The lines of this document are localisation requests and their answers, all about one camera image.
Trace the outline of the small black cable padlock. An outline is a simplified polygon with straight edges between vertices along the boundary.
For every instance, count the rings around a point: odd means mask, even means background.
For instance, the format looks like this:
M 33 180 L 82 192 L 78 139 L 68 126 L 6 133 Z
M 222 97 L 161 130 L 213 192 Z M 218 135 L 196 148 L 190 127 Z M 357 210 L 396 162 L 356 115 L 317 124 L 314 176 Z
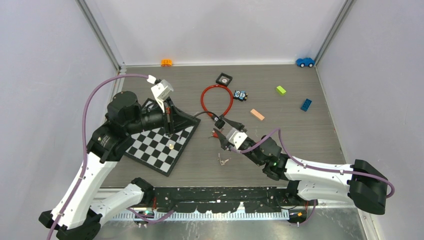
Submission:
M 224 125 L 226 124 L 225 123 L 225 120 L 224 120 L 224 115 L 223 114 L 220 115 L 220 116 L 218 116 L 217 114 L 215 114 L 215 113 L 213 113 L 211 111 L 202 111 L 202 112 L 199 112 L 199 113 L 195 114 L 193 116 L 193 118 L 196 118 L 196 117 L 198 117 L 198 116 L 200 116 L 202 114 L 208 114 L 211 117 L 211 119 L 214 121 L 214 126 L 217 129 L 222 129 L 224 127 Z

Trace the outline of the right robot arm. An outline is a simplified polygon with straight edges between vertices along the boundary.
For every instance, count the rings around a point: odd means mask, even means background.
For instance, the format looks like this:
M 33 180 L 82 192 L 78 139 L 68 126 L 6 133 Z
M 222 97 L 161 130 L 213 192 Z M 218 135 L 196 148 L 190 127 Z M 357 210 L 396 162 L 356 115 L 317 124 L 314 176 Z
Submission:
M 290 154 L 276 128 L 259 141 L 247 135 L 245 126 L 224 116 L 215 117 L 214 131 L 221 148 L 251 160 L 270 179 L 288 182 L 285 198 L 291 205 L 303 200 L 332 200 L 354 204 L 358 209 L 384 215 L 386 201 L 395 193 L 394 185 L 369 162 L 353 164 L 309 161 Z M 278 133 L 280 143 L 272 139 Z

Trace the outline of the silver keys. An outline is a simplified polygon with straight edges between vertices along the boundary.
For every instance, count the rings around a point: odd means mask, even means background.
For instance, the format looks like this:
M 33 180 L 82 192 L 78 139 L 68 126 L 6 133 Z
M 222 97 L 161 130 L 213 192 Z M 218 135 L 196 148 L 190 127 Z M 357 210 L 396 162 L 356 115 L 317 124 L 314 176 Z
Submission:
M 221 166 L 224 166 L 229 160 L 231 160 L 232 158 L 230 157 L 230 158 L 222 158 L 222 156 L 221 156 L 221 154 L 220 153 L 218 153 L 218 155 L 217 155 L 217 161 L 219 162 L 219 164 L 221 165 Z

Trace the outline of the red cable lock chrome cylinder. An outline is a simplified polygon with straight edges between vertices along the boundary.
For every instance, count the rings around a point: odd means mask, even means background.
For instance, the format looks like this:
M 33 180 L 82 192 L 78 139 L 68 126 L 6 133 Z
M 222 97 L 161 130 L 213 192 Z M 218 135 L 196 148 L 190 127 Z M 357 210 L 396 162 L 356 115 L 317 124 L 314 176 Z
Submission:
M 213 84 L 206 87 L 200 95 L 200 105 L 203 111 L 222 110 L 222 115 L 226 116 L 232 109 L 234 103 L 233 92 L 226 86 Z

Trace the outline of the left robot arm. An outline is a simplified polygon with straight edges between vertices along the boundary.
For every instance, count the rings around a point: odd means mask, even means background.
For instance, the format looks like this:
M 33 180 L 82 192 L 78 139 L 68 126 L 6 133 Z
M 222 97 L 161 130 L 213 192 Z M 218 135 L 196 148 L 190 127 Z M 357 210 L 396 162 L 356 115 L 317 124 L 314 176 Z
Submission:
M 84 143 L 83 162 L 63 199 L 44 211 L 39 221 L 49 229 L 48 237 L 59 240 L 92 240 L 112 217 L 134 205 L 148 207 L 155 198 L 153 186 L 137 177 L 123 190 L 94 203 L 108 174 L 134 144 L 134 134 L 164 129 L 168 136 L 197 125 L 200 120 L 178 109 L 167 99 L 166 111 L 154 104 L 142 106 L 135 93 L 117 93 L 107 106 L 106 121 Z

